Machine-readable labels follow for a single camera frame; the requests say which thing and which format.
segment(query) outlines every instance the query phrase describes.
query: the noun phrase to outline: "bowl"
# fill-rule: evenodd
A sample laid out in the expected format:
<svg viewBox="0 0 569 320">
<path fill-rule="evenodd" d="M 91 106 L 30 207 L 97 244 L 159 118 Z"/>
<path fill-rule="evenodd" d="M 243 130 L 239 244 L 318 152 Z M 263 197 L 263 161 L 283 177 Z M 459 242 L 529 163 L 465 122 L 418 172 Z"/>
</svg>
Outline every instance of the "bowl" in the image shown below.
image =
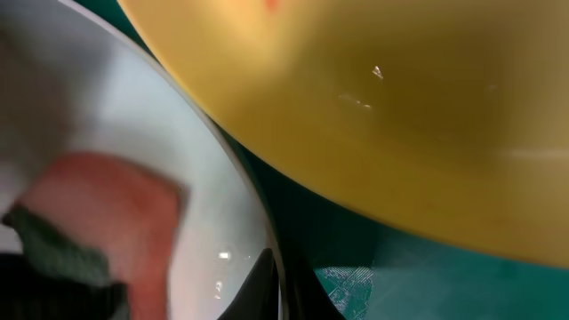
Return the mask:
<svg viewBox="0 0 569 320">
<path fill-rule="evenodd" d="M 120 0 L 216 123 L 335 203 L 569 267 L 569 20 L 556 0 Z"/>
<path fill-rule="evenodd" d="M 190 189 L 169 279 L 171 319 L 217 319 L 261 252 L 267 212 L 212 121 L 141 48 L 72 1 L 0 3 L 0 210 L 54 157 L 98 151 Z M 0 229 L 3 252 L 20 250 Z"/>
</svg>

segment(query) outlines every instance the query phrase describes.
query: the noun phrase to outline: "white plate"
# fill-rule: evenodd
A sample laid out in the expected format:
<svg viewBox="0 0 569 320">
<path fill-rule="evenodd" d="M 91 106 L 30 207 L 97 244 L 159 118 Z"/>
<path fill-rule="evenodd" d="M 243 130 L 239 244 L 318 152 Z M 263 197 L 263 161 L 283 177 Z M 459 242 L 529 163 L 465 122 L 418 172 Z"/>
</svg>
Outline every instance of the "white plate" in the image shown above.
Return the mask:
<svg viewBox="0 0 569 320">
<path fill-rule="evenodd" d="M 217 319 L 260 252 L 278 255 L 265 209 L 220 133 L 105 21 L 68 1 L 4 0 L 0 70 L 0 209 L 69 150 L 123 156 L 187 185 L 172 320 Z M 18 250 L 7 229 L 1 249 Z"/>
</svg>

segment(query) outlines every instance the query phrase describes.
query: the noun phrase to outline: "scratched surface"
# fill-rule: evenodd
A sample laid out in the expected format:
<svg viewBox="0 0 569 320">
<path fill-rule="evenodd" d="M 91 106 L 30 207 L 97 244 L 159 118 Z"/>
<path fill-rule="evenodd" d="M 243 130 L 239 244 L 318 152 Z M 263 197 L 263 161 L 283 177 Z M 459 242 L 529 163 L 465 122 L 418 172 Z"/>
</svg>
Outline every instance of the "scratched surface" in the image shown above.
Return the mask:
<svg viewBox="0 0 569 320">
<path fill-rule="evenodd" d="M 116 0 L 78 2 L 143 45 Z M 263 188 L 277 232 L 300 245 L 348 320 L 569 319 L 569 271 L 473 253 L 382 226 L 241 151 Z"/>
</svg>

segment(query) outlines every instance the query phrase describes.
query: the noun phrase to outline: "green tablecloth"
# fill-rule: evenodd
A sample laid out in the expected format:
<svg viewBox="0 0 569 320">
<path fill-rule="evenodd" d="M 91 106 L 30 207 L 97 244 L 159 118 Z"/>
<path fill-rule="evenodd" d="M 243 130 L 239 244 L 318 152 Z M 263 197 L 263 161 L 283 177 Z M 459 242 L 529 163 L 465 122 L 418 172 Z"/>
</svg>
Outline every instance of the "green tablecloth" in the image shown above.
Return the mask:
<svg viewBox="0 0 569 320">
<path fill-rule="evenodd" d="M 145 47 L 116 0 L 77 2 Z M 262 187 L 277 233 L 301 245 L 348 320 L 569 319 L 568 271 L 382 226 L 306 190 L 231 142 Z"/>
</svg>

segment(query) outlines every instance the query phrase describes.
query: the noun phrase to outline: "teal background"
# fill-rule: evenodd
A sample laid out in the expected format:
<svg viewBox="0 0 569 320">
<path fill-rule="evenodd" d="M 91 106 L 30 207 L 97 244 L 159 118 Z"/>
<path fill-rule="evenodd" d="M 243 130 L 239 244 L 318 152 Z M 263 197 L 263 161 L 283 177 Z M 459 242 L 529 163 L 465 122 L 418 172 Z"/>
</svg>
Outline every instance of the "teal background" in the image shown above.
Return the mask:
<svg viewBox="0 0 569 320">
<path fill-rule="evenodd" d="M 116 0 L 77 2 L 147 49 Z M 261 186 L 279 237 L 299 245 L 348 320 L 569 319 L 566 270 L 453 248 L 367 220 L 228 139 Z"/>
</svg>

